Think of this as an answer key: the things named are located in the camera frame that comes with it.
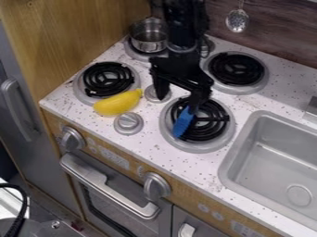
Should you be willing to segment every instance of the white countertop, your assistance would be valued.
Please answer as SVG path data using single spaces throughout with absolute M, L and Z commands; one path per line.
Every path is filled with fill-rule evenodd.
M 215 38 L 212 40 L 216 44 L 216 49 L 212 54 L 224 51 L 249 53 L 264 62 L 270 71 L 268 85 L 257 94 L 237 96 L 213 90 L 212 98 L 225 103 L 234 113 L 235 137 L 249 115 L 257 110 L 269 110 L 294 121 L 306 123 L 302 120 L 304 110 L 311 97 L 317 95 L 316 69 L 238 44 Z M 122 42 L 112 46 L 92 63 L 98 61 L 120 61 L 132 66 L 141 76 L 143 89 L 152 83 L 148 74 L 150 65 L 126 56 Z M 133 110 L 145 120 L 143 130 L 130 137 L 119 135 L 112 126 L 114 118 L 100 117 L 92 107 L 77 100 L 69 81 L 60 85 L 43 99 L 40 106 L 284 236 L 317 236 L 316 231 L 226 189 L 221 184 L 217 176 L 218 167 L 235 137 L 226 147 L 217 152 L 193 155 L 180 151 L 168 144 L 159 133 L 159 112 L 166 103 L 153 104 L 146 101 L 145 98 L 141 99 L 138 107 Z M 176 86 L 172 86 L 171 90 L 172 98 L 187 94 L 186 91 Z

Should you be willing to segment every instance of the blue object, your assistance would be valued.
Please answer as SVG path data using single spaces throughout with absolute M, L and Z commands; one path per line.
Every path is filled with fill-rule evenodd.
M 182 111 L 178 119 L 175 121 L 174 127 L 172 128 L 172 134 L 174 137 L 179 138 L 186 132 L 186 130 L 188 129 L 190 123 L 192 122 L 194 118 L 194 115 L 195 113 L 194 114 L 189 113 L 189 106 L 187 106 Z

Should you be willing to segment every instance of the wooden backsplash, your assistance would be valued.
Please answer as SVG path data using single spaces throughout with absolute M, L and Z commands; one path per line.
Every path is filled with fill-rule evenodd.
M 225 26 L 238 0 L 206 0 L 209 34 L 300 64 L 317 68 L 317 4 L 307 0 L 247 0 L 247 31 L 232 33 Z

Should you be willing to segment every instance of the small pot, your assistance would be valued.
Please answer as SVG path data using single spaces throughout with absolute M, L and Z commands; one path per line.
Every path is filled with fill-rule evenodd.
M 167 26 L 162 19 L 144 19 L 131 26 L 131 43 L 141 52 L 158 53 L 167 47 L 167 31 Z

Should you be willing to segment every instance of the gray sink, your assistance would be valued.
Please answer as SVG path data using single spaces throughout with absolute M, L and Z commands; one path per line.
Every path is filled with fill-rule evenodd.
M 224 186 L 317 230 L 317 131 L 271 112 L 248 119 L 219 168 Z

